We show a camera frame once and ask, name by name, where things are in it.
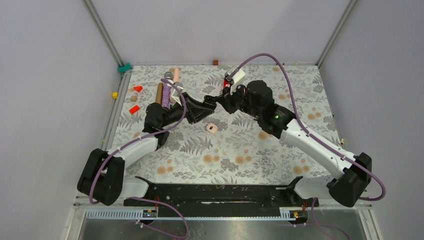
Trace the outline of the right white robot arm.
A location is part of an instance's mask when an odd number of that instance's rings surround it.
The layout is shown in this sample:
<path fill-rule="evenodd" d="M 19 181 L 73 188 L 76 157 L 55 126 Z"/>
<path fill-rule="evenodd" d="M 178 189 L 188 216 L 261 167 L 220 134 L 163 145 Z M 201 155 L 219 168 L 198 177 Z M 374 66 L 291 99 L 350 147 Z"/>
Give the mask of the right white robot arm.
<path fill-rule="evenodd" d="M 221 95 L 206 95 L 204 100 L 220 104 L 230 114 L 240 111 L 255 118 L 264 132 L 302 150 L 327 170 L 326 176 L 292 181 L 294 186 L 286 198 L 293 206 L 310 198 L 332 198 L 345 207 L 353 207 L 371 182 L 369 155 L 355 155 L 319 136 L 291 110 L 275 103 L 272 89 L 262 80 L 238 85 L 234 92 L 226 87 Z"/>

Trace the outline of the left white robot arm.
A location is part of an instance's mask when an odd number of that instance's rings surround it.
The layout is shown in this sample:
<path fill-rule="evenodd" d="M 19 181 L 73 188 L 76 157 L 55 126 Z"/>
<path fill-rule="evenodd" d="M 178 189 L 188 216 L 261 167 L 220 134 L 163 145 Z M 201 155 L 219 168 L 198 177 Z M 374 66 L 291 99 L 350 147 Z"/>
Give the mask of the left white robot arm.
<path fill-rule="evenodd" d="M 91 203 L 110 206 L 118 199 L 136 198 L 148 206 L 155 200 L 155 192 L 147 180 L 125 178 L 126 168 L 142 157 L 160 149 L 167 141 L 170 130 L 186 119 L 190 124 L 214 113 L 217 107 L 213 96 L 206 95 L 202 102 L 186 92 L 180 101 L 167 108 L 154 102 L 146 108 L 144 129 L 130 142 L 115 150 L 94 149 L 77 183 L 77 190 L 90 197 Z"/>

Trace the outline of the beige earbud charging case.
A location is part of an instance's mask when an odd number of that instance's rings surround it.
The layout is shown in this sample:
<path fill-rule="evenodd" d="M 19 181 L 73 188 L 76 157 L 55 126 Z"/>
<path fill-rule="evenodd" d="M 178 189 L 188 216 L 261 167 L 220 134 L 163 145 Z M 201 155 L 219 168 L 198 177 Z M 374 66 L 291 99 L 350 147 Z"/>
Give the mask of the beige earbud charging case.
<path fill-rule="evenodd" d="M 211 133 L 211 134 L 215 134 L 215 133 L 217 133 L 218 132 L 218 127 L 214 124 L 214 123 L 209 123 L 207 126 L 206 126 L 206 130 L 209 132 L 209 133 Z"/>

